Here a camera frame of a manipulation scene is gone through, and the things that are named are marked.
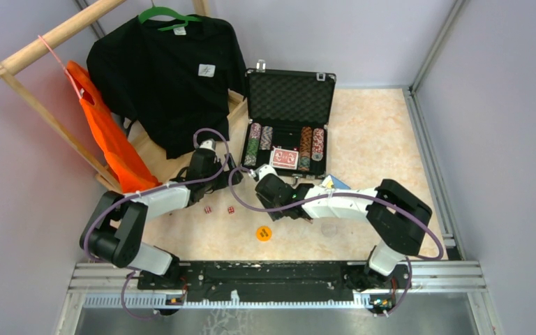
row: poker chip stack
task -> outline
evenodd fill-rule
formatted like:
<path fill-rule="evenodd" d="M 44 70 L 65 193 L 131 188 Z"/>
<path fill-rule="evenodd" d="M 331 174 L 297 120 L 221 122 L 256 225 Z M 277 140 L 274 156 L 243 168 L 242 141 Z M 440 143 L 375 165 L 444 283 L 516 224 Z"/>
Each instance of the poker chip stack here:
<path fill-rule="evenodd" d="M 260 138 L 260 150 L 270 150 L 272 144 L 272 133 L 274 129 L 271 126 L 262 128 L 262 137 Z"/>
<path fill-rule="evenodd" d="M 260 134 L 262 132 L 262 126 L 260 124 L 251 124 L 250 135 L 248 139 L 248 147 L 246 150 L 246 157 L 244 159 L 244 165 L 255 165 L 256 158 L 258 156 L 258 148 L 260 147 Z"/>
<path fill-rule="evenodd" d="M 311 145 L 311 158 L 314 161 L 323 159 L 324 130 L 321 128 L 313 129 L 313 144 Z"/>
<path fill-rule="evenodd" d="M 301 145 L 299 146 L 299 170 L 309 171 L 311 164 L 311 137 L 313 131 L 311 127 L 303 127 L 301 129 Z"/>

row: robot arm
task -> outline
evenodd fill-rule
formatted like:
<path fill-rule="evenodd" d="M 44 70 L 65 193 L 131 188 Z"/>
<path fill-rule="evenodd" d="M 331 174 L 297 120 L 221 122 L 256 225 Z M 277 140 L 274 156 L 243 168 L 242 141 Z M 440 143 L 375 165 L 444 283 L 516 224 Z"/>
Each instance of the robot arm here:
<path fill-rule="evenodd" d="M 144 224 L 162 214 L 170 213 L 176 209 L 189 207 L 200 201 L 208 192 L 225 188 L 229 172 L 235 169 L 235 163 L 231 156 L 226 156 L 229 169 L 223 171 L 218 178 L 204 183 L 195 183 L 167 188 L 149 195 L 143 195 L 121 204 L 116 210 L 110 212 L 89 236 L 87 242 L 89 252 L 101 260 L 106 260 L 117 267 L 131 267 L 165 276 L 174 280 L 178 267 L 179 258 L 167 251 L 150 246 L 141 242 Z M 215 174 L 222 166 L 216 157 L 214 140 L 204 141 L 198 147 L 190 160 L 190 165 L 183 168 L 176 178 L 166 183 L 166 186 L 185 181 L 204 179 Z M 234 176 L 234 184 L 243 179 L 240 172 Z M 96 206 L 89 223 L 80 238 L 80 246 L 87 235 L 91 223 L 101 213 L 115 202 L 134 195 L 125 195 L 108 191 Z M 112 226 L 112 221 L 119 221 L 117 228 Z"/>
<path fill-rule="evenodd" d="M 364 198 L 332 195 L 354 193 L 379 198 L 406 210 L 425 225 L 429 224 L 432 216 L 429 206 L 391 179 L 384 179 L 376 188 L 364 190 L 330 189 L 313 184 L 299 184 L 293 188 L 278 177 L 274 168 L 269 165 L 263 165 L 252 172 L 252 177 L 258 182 L 255 187 L 256 195 L 265 208 L 278 208 L 315 196 L 328 195 L 328 198 L 272 212 L 270 215 L 273 220 L 283 216 L 306 220 L 330 217 L 351 218 L 370 223 L 382 238 L 381 243 L 369 256 L 365 268 L 367 276 L 375 277 L 374 281 L 387 281 L 400 260 L 406 255 L 418 255 L 425 233 L 410 219 L 400 213 L 391 212 L 382 204 Z"/>

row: black t-shirt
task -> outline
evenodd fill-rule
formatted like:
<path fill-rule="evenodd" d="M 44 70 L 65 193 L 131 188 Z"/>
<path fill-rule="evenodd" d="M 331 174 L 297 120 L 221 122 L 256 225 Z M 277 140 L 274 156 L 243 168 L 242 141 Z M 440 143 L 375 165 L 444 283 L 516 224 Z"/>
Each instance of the black t-shirt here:
<path fill-rule="evenodd" d="M 96 41 L 87 57 L 91 80 L 110 110 L 138 120 L 167 158 L 194 149 L 192 135 L 213 128 L 229 140 L 228 91 L 245 92 L 245 63 L 231 24 L 200 17 L 183 23 L 138 17 Z M 201 140 L 217 137 L 203 133 Z"/>

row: pink strap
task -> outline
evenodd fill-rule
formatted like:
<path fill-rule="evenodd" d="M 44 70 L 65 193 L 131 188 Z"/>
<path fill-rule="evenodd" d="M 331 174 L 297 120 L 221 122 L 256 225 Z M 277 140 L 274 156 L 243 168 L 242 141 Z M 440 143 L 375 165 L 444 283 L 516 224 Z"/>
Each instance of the pink strap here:
<path fill-rule="evenodd" d="M 79 92 L 79 89 L 77 88 L 77 85 L 75 83 L 75 80 L 73 79 L 73 76 L 70 75 L 70 73 L 68 72 L 66 67 L 63 65 L 63 62 L 61 61 L 61 59 L 57 56 L 57 54 L 50 47 L 50 45 L 48 45 L 48 43 L 46 43 L 46 40 L 40 35 L 38 35 L 38 38 L 42 41 L 42 43 L 44 43 L 44 45 L 46 45 L 46 47 L 48 48 L 48 50 L 50 51 L 52 56 L 54 56 L 54 58 L 59 62 L 59 64 L 61 64 L 61 67 L 63 68 L 64 73 L 67 75 L 68 79 L 70 80 L 70 83 L 72 84 L 73 88 L 75 89 L 75 93 L 77 93 L 77 97 L 79 99 L 81 99 L 82 98 L 81 92 Z"/>

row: poker chip case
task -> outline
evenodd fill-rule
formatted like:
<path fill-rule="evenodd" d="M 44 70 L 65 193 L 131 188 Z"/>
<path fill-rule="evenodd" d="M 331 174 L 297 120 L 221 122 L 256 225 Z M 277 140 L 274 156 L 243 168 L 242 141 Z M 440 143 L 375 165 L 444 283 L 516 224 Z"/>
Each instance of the poker chip case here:
<path fill-rule="evenodd" d="M 246 71 L 246 80 L 249 123 L 241 164 L 255 169 L 269 164 L 271 151 L 275 148 L 295 150 L 299 152 L 297 168 L 275 167 L 278 174 L 325 178 L 327 124 L 332 109 L 336 75 L 267 70 L 265 63 L 259 61 L 257 68 Z M 311 134 L 307 127 L 311 128 L 311 133 L 318 129 L 309 139 L 314 142 L 307 142 L 306 136 Z M 312 148 L 313 153 L 300 152 L 307 147 Z"/>

